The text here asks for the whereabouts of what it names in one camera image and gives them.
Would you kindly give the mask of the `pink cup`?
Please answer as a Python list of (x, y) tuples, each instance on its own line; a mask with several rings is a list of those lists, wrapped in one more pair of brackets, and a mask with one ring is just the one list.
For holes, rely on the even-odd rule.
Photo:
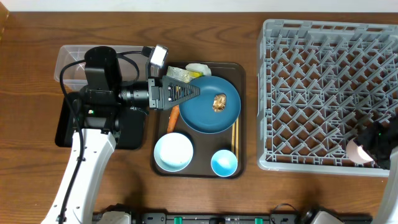
[(354, 139), (351, 139), (346, 145), (346, 155), (349, 160), (357, 164), (373, 161), (373, 158), (363, 149), (363, 146), (357, 145)]

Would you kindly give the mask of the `dark blue plate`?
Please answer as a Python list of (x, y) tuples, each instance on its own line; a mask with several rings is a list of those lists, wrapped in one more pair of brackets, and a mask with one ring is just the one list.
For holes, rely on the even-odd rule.
[[(187, 126), (199, 133), (216, 134), (231, 127), (241, 112), (241, 98), (229, 81), (216, 76), (192, 80), (191, 85), (200, 89), (200, 95), (179, 105), (180, 115)], [(226, 107), (215, 112), (215, 96), (226, 95)]]

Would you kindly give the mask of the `brown food scrap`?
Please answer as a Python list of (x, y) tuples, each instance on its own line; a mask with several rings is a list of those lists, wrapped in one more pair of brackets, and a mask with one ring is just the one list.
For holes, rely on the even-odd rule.
[(226, 107), (226, 95), (219, 94), (214, 97), (213, 110), (214, 112), (221, 112)]

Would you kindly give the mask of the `light blue large bowl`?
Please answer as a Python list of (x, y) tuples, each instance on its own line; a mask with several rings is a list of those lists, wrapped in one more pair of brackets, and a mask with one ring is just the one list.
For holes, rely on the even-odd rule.
[(168, 133), (154, 147), (155, 163), (164, 171), (178, 172), (193, 159), (193, 144), (184, 134)]

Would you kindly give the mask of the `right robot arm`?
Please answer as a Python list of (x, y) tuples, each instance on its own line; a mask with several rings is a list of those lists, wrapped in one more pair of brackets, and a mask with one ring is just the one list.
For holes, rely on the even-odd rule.
[(389, 171), (383, 198), (372, 224), (397, 224), (397, 120), (387, 127), (375, 122), (355, 140), (382, 169)]

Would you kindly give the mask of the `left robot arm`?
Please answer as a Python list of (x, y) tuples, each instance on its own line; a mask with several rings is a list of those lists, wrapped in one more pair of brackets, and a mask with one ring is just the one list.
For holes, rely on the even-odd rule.
[(162, 68), (168, 49), (143, 47), (147, 57), (146, 79), (125, 82), (119, 60), (137, 63), (108, 46), (89, 49), (81, 60), (88, 84), (64, 101), (72, 117), (71, 154), (53, 205), (44, 223), (91, 223), (105, 167), (116, 149), (125, 111), (167, 110), (200, 95), (200, 89), (164, 76), (153, 77), (151, 68)]

